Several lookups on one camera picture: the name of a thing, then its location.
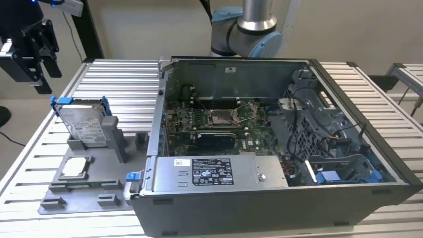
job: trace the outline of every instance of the white label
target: white label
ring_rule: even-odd
[[[98,122],[76,122],[72,123],[72,126],[82,143],[105,142]]]
[[[236,68],[230,67],[230,68],[225,68],[224,69],[225,73],[236,73]]]
[[[174,166],[190,166],[190,160],[188,159],[174,159]]]

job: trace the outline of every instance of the black cable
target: black cable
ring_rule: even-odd
[[[206,16],[209,18],[209,22],[212,23],[212,12],[210,12],[210,3],[208,0],[198,0],[202,8],[204,8],[204,11],[206,13]]]
[[[292,132],[290,132],[288,141],[285,143],[285,150],[289,153],[292,160],[298,159],[297,156],[294,155],[294,153],[292,153],[292,151],[290,151],[290,142],[292,142],[292,138],[293,138],[293,135],[294,135],[294,132],[297,129],[297,125],[296,125],[297,124],[297,108],[296,108],[296,103],[294,103],[294,99],[296,99],[294,94],[297,93],[297,91],[300,91],[302,89],[310,89],[310,88],[309,87],[297,88],[289,96],[289,100],[292,100],[292,105],[293,105],[293,122],[292,122]]]
[[[403,96],[401,96],[401,98],[400,98],[400,100],[399,100],[399,102],[397,102],[397,105],[400,105],[400,103],[401,103],[401,101],[403,101],[403,99],[404,99],[404,96],[405,96],[408,90],[409,90],[409,88],[407,88],[407,90],[404,91],[404,94],[403,94]]]
[[[76,48],[76,51],[77,51],[77,54],[78,54],[80,63],[82,63],[81,55],[80,55],[80,52],[78,52],[78,48],[77,48],[77,46],[76,46],[76,41],[74,41],[74,37],[73,37],[72,27],[70,27],[70,24],[69,24],[69,22],[68,22],[65,13],[64,13],[64,12],[61,12],[61,13],[62,13],[62,15],[64,15],[64,18],[65,18],[65,21],[66,21],[66,24],[68,24],[68,27],[69,27],[69,30],[70,30],[72,41],[73,41],[73,45],[74,45],[74,48]]]
[[[18,143],[18,142],[13,141],[13,140],[8,137],[8,135],[6,135],[6,134],[4,134],[1,131],[0,131],[0,135],[2,135],[2,136],[8,139],[8,141],[9,141],[9,142],[14,143],[16,145],[20,145],[20,146],[25,147],[25,145],[24,145],[24,144],[21,144],[21,143]]]
[[[412,108],[412,111],[411,111],[411,114],[409,114],[411,117],[415,115],[416,110],[417,110],[417,108]]]
[[[348,126],[347,128],[339,129],[337,131],[333,132],[332,136],[336,136],[336,134],[337,134],[340,131],[348,130],[348,129],[356,127],[357,125],[361,125],[361,129],[360,129],[360,131],[359,131],[359,133],[357,133],[357,140],[359,140],[359,142],[361,143],[363,133],[364,133],[364,130],[365,130],[365,127],[367,127],[367,124],[363,123],[363,122],[359,122],[357,124],[355,124],[355,125],[352,125],[352,126]]]

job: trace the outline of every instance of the power supply label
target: power supply label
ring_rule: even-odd
[[[233,185],[230,159],[193,159],[192,184],[194,186]]]

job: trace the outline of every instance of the power cable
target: power cable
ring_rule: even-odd
[[[81,54],[80,54],[78,48],[77,48],[77,46],[76,46],[76,41],[74,41],[74,37],[73,37],[72,27],[70,27],[70,24],[69,24],[69,22],[68,22],[65,13],[64,13],[64,12],[61,12],[61,13],[62,13],[62,15],[64,15],[64,18],[65,18],[65,21],[66,21],[66,24],[68,24],[68,27],[69,27],[69,30],[70,30],[72,41],[73,41],[73,45],[74,45],[74,48],[76,48],[76,51],[77,51],[77,54],[78,54],[80,63],[82,63]]]
[[[21,144],[21,143],[18,143],[18,142],[13,141],[13,140],[10,139],[10,137],[8,137],[8,135],[6,135],[6,134],[4,134],[1,131],[0,131],[0,135],[2,135],[2,136],[8,139],[8,141],[9,141],[9,142],[14,143],[16,145],[20,145],[20,146],[25,147],[25,145],[24,145],[24,144]]]

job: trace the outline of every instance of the white wall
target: white wall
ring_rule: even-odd
[[[44,19],[49,19],[53,23],[53,28],[56,32],[56,37],[58,41],[60,52],[57,53],[58,67],[62,73],[61,78],[49,78],[48,73],[44,70],[44,76],[50,85],[53,95],[60,95],[65,86],[68,85],[78,67],[80,59],[74,50],[74,45],[72,42],[69,27],[66,25],[61,11],[50,8],[48,5],[41,4],[41,9],[44,13]],[[76,45],[80,49],[82,59],[85,58],[84,50],[81,48],[78,35],[73,26],[72,17],[66,14],[69,24],[73,28],[73,35],[76,40]],[[17,83],[9,77],[9,75],[0,69],[0,99],[37,99],[48,98],[49,95],[38,95],[34,88],[26,83]]]
[[[423,63],[421,0],[302,0],[284,56],[355,62],[369,74]]]
[[[241,0],[210,0],[210,11],[241,6]],[[288,0],[276,0],[282,26]],[[90,0],[104,54],[117,59],[154,60],[170,55],[208,55],[212,27],[197,0]]]

